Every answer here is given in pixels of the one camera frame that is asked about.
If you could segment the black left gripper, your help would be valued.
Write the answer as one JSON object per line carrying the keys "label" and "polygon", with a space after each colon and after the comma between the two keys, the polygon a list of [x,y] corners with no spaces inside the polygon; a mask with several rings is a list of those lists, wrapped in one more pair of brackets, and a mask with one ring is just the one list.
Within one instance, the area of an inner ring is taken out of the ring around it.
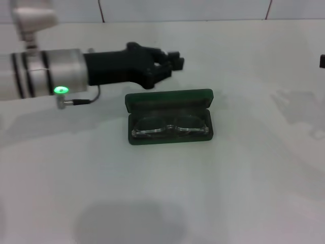
{"label": "black left gripper", "polygon": [[[133,82],[144,89],[152,89],[184,66],[184,58],[177,51],[151,48],[150,54],[137,43],[127,43],[121,51],[85,53],[83,56],[90,86]],[[154,61],[163,63],[154,67]]]}

